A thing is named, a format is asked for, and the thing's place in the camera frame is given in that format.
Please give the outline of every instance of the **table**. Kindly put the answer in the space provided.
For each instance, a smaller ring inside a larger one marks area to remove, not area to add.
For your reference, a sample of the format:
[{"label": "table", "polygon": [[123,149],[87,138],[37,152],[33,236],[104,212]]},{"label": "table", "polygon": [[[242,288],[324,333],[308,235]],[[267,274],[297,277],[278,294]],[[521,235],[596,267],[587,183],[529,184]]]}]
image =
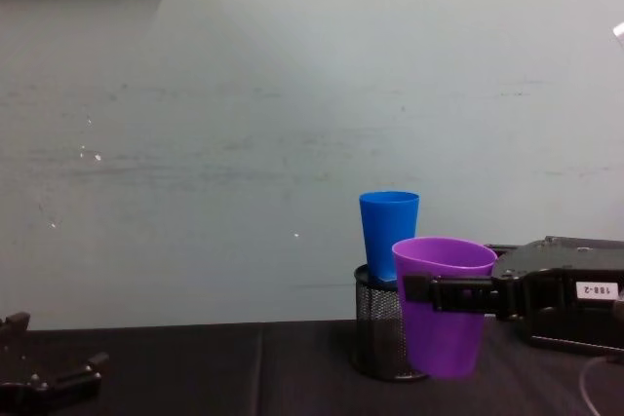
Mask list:
[{"label": "table", "polygon": [[[31,332],[27,346],[51,369],[110,354],[97,403],[60,413],[178,416],[587,416],[578,391],[586,357],[520,342],[487,320],[476,372],[458,381],[384,383],[349,364],[352,321],[217,324]],[[624,411],[624,367],[588,377],[602,416]]]}]

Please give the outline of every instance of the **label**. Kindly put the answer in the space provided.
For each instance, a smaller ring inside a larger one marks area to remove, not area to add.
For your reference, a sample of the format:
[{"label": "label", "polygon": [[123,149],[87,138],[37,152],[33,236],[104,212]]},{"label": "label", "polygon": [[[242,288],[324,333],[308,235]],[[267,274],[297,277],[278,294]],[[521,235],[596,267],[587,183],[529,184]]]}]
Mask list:
[{"label": "label", "polygon": [[578,299],[614,301],[619,297],[619,289],[617,283],[578,282],[576,284],[576,297]]}]

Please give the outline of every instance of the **white cable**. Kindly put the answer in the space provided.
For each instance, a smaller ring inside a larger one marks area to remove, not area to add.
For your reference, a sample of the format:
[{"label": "white cable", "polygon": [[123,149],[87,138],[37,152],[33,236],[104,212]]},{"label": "white cable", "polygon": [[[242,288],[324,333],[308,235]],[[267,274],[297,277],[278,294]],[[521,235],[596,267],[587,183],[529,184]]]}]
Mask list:
[{"label": "white cable", "polygon": [[585,380],[587,377],[587,372],[589,372],[589,370],[592,367],[594,367],[596,364],[600,364],[601,362],[606,362],[606,361],[607,361],[607,358],[604,356],[600,358],[589,359],[587,362],[585,362],[585,365],[583,365],[581,374],[578,376],[578,388],[581,391],[581,396],[583,397],[583,401],[585,401],[585,404],[587,404],[587,407],[589,408],[593,416],[601,416],[601,413],[598,412],[598,409],[596,409],[596,406],[594,406],[594,403],[592,403],[592,401],[589,398],[589,395],[587,394],[587,388],[585,387]]}]

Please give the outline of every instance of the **cup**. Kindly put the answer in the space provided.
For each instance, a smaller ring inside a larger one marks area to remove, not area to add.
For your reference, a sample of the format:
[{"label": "cup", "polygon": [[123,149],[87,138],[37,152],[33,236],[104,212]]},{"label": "cup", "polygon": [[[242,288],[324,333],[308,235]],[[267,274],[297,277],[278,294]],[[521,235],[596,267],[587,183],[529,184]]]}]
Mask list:
[{"label": "cup", "polygon": [[369,273],[384,281],[397,279],[392,245],[416,234],[420,197],[410,192],[369,192],[360,196],[362,231]]},{"label": "cup", "polygon": [[407,302],[403,277],[409,274],[490,276],[493,250],[453,238],[417,238],[394,244],[397,286],[409,363],[432,377],[459,378],[477,363],[483,314],[436,312],[431,304]]}]

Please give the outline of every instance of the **black mesh pencil holder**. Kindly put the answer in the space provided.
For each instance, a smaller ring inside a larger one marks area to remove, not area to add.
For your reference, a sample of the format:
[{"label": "black mesh pencil holder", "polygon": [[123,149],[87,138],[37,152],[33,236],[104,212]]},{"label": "black mesh pencil holder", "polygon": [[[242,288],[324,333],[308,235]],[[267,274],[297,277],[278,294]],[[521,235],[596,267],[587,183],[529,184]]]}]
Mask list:
[{"label": "black mesh pencil holder", "polygon": [[369,277],[366,265],[355,273],[356,344],[354,367],[375,379],[410,382],[426,377],[408,363],[397,282]]}]

